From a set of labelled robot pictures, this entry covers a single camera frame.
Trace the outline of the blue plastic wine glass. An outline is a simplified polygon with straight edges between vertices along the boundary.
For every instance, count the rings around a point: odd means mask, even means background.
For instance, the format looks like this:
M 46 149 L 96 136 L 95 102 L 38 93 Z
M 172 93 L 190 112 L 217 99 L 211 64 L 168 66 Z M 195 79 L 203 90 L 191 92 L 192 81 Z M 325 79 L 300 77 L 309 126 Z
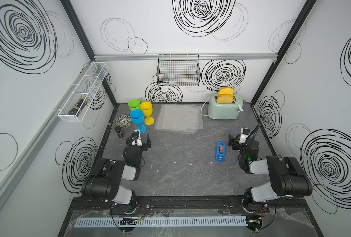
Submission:
M 137 125 L 137 128 L 140 133 L 145 133 L 147 128 L 143 125 L 144 123 L 144 114 L 141 110 L 134 110 L 130 113 L 132 122 Z

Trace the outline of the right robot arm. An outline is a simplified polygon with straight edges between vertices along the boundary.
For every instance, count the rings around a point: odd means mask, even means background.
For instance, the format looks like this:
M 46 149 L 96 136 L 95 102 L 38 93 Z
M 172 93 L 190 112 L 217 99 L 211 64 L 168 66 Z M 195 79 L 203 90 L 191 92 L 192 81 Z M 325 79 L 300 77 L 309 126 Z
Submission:
M 240 168 L 248 174 L 265 174 L 269 182 L 248 188 L 242 205 L 266 203 L 282 197 L 307 197 L 313 192 L 313 185 L 306 176 L 300 163 L 294 157 L 267 156 L 258 158 L 259 143 L 255 141 L 256 132 L 229 135 L 228 146 L 239 151 Z

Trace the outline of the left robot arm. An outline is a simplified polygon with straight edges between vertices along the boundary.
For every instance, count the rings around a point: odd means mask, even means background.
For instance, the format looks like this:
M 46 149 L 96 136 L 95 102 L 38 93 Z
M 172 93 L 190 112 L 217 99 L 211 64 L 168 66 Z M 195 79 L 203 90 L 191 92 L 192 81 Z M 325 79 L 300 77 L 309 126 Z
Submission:
M 136 207 L 135 191 L 124 188 L 121 181 L 138 180 L 143 167 L 142 153 L 151 148 L 151 139 L 147 135 L 146 141 L 143 142 L 135 130 L 126 139 L 126 145 L 123 160 L 98 159 L 82 185 L 83 197 L 112 201 L 133 209 Z

